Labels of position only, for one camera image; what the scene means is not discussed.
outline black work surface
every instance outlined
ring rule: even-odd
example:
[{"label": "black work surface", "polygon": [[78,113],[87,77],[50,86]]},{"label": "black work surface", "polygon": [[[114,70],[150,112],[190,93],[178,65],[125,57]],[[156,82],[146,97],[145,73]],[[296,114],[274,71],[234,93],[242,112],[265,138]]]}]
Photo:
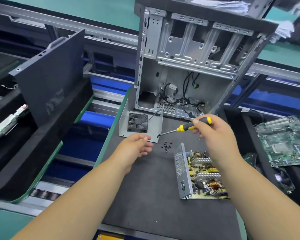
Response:
[{"label": "black work surface", "polygon": [[[175,130],[183,122],[163,118],[162,132]],[[123,140],[119,123],[102,161]],[[168,153],[164,142],[172,142]],[[174,153],[183,142],[185,150],[205,151],[204,140],[191,131],[161,136],[152,153],[138,158],[120,186],[104,224],[182,240],[241,239],[236,210],[226,199],[180,200]]]}]

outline left hand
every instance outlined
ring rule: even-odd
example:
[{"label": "left hand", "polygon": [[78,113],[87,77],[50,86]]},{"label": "left hand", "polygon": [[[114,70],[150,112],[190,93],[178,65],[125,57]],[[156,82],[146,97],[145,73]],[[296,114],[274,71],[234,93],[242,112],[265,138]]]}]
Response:
[{"label": "left hand", "polygon": [[153,143],[148,141],[150,139],[151,136],[145,134],[132,134],[120,142],[110,158],[121,164],[124,172],[128,173],[137,157],[152,151]]}]

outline right hand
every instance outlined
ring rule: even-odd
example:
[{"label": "right hand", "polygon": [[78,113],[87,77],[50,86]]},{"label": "right hand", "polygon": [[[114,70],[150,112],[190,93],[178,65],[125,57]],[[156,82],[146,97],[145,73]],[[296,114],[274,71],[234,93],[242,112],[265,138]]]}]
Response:
[{"label": "right hand", "polygon": [[[211,126],[198,120],[208,116],[212,119]],[[193,124],[196,126],[193,133],[200,132],[199,138],[205,138],[208,152],[217,168],[227,167],[229,163],[235,163],[242,159],[235,134],[231,127],[220,117],[206,114],[193,119]]]}]

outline fan grille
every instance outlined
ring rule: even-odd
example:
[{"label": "fan grille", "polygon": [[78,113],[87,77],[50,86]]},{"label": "fan grille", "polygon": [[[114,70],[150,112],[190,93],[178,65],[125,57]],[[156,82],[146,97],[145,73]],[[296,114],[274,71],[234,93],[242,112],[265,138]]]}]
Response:
[{"label": "fan grille", "polygon": [[163,108],[164,108],[164,112],[166,113],[170,113],[170,114],[176,113],[176,108],[172,104],[166,102],[160,102],[157,105],[157,109],[162,111]]}]

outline green circuit board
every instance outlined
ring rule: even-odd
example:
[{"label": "green circuit board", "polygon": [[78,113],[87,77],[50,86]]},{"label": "green circuit board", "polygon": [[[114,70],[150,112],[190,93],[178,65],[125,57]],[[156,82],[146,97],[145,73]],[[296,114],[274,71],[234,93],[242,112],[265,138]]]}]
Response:
[{"label": "green circuit board", "polygon": [[300,165],[300,121],[297,117],[277,119],[255,128],[272,167]]}]

